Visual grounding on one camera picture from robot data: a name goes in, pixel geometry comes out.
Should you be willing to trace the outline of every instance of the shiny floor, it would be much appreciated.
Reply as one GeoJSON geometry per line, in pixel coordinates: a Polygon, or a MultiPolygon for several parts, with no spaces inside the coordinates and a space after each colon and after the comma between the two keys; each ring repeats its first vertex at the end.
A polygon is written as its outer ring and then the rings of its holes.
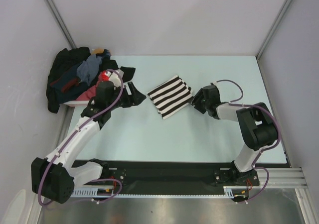
{"type": "Polygon", "coordinates": [[[268,189],[246,204],[223,199],[116,198],[43,209],[38,224],[304,224],[293,189],[268,189]]]}

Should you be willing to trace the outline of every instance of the white wall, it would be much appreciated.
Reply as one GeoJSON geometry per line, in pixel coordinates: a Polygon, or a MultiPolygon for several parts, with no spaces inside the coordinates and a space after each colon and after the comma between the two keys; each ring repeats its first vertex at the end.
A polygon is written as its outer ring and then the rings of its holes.
{"type": "MultiPolygon", "coordinates": [[[[45,90],[52,61],[67,43],[43,0],[0,0],[0,21],[0,220],[23,190],[25,221],[34,197],[31,162],[53,148],[62,121],[63,110],[47,110],[45,90]]],[[[14,208],[3,223],[16,223],[21,208],[14,208]]]]}
{"type": "Polygon", "coordinates": [[[77,46],[256,55],[285,0],[54,0],[77,46]]]}
{"type": "Polygon", "coordinates": [[[261,58],[293,165],[319,208],[319,1],[295,0],[261,58]]]}

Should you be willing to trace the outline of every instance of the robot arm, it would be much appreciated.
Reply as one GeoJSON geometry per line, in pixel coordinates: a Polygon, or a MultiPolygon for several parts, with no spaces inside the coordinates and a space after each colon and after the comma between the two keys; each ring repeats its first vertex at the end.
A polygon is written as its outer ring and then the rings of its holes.
{"type": "MultiPolygon", "coordinates": [[[[246,108],[222,103],[219,90],[214,84],[200,89],[191,104],[202,114],[208,112],[209,116],[215,119],[227,119],[239,123],[245,144],[233,161],[233,173],[236,176],[234,179],[251,171],[259,153],[278,138],[276,127],[266,113],[256,107],[246,108]]],[[[269,111],[264,103],[257,103],[254,106],[269,111]]]]}
{"type": "Polygon", "coordinates": [[[116,104],[109,111],[89,121],[90,118],[96,116],[96,114],[113,103],[119,92],[120,88],[115,87],[111,81],[99,83],[96,88],[96,96],[89,101],[70,134],[46,158],[36,158],[33,161],[31,165],[33,192],[38,192],[43,173],[52,161],[43,183],[41,195],[59,203],[66,202],[72,195],[74,188],[99,179],[104,175],[105,177],[103,178],[109,178],[106,162],[94,159],[77,168],[72,168],[72,164],[87,142],[110,119],[112,110],[118,107],[138,106],[146,99],[146,96],[141,94],[132,82],[128,82],[128,86],[124,87],[123,93],[116,104]],[[66,143],[67,146],[64,147],[63,152],[59,152],[66,143]]]}

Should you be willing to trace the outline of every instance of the striped cloth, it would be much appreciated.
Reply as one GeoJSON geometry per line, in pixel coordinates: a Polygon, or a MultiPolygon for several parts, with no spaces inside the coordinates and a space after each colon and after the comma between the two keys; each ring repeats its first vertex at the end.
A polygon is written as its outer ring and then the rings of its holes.
{"type": "Polygon", "coordinates": [[[163,119],[171,117],[189,104],[193,96],[191,87],[178,75],[148,92],[148,96],[163,119]]]}

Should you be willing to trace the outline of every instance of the white table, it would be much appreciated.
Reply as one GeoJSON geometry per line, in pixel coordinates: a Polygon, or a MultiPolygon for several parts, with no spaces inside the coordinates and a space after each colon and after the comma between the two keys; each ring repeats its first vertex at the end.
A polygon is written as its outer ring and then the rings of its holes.
{"type": "MultiPolygon", "coordinates": [[[[230,79],[244,90],[241,102],[264,102],[270,109],[261,74],[253,56],[112,56],[119,66],[135,67],[133,82],[146,94],[178,74],[193,95],[212,81],[230,79]]],[[[240,96],[231,83],[219,83],[221,101],[240,96]]],[[[70,129],[83,107],[76,107],[70,129]]],[[[77,159],[117,161],[231,162],[243,146],[239,124],[216,120],[187,106],[163,120],[147,97],[137,107],[118,108],[85,146],[77,159]]],[[[282,145],[265,152],[262,163],[286,163],[282,145]]]]}

